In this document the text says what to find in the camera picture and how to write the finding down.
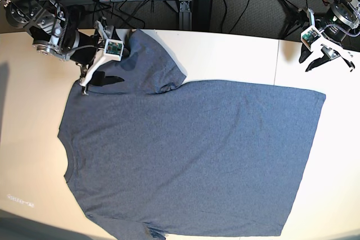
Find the blue t-shirt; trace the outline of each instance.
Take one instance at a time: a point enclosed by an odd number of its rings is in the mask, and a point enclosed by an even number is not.
[[[101,67],[125,81],[78,82],[58,137],[87,218],[123,240],[279,236],[325,95],[185,76],[137,30],[130,56]]]

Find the white table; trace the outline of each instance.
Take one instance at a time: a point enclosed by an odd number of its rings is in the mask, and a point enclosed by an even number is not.
[[[300,43],[181,31],[146,33],[174,57],[187,74],[186,82],[223,79],[327,94],[282,236],[241,239],[315,240],[360,234],[359,54],[354,58],[359,67],[352,73],[340,59],[305,73],[309,61],[298,63]],[[57,132],[79,68],[37,54],[31,43],[25,33],[0,35],[0,71],[5,70],[2,64],[9,70],[0,141],[0,209],[94,239],[111,239],[85,218],[63,178],[67,159]],[[8,194],[34,207],[11,201]]]

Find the floor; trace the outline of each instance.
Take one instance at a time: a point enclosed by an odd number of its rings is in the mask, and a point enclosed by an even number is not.
[[[224,32],[228,33],[231,27],[238,19],[241,12],[244,10],[248,0],[226,0],[228,4],[228,15],[224,23]],[[298,7],[305,6],[305,0],[289,0]],[[309,6],[313,8],[315,12],[326,12],[325,7],[321,0],[308,0]],[[131,12],[134,9],[134,3],[126,3],[123,7],[125,12]],[[137,14],[140,19],[146,22],[146,29],[165,29],[165,30],[176,30],[177,29],[177,14],[167,5],[162,2],[155,2],[153,12],[151,12],[151,5],[148,3],[145,5],[141,12]],[[0,33],[7,33],[16,31],[9,27],[4,18],[3,9],[0,9]],[[222,0],[214,0],[213,3],[213,14],[211,18],[210,31],[219,33],[220,24],[224,15],[224,4]],[[111,18],[107,15],[109,23],[119,27],[121,21],[116,17]],[[284,25],[285,14],[282,10],[281,5],[277,0],[251,0],[249,7],[244,13],[242,19],[234,28],[232,34],[237,35],[249,35],[255,37],[265,37],[277,39]],[[132,20],[131,23],[138,28],[142,27],[142,23],[136,20]],[[89,29],[92,28],[92,16],[87,18],[81,23],[80,28]],[[299,41],[300,32],[296,31],[290,35],[287,40]],[[360,39],[352,38],[350,41],[348,38],[344,44],[349,49],[360,48]]]

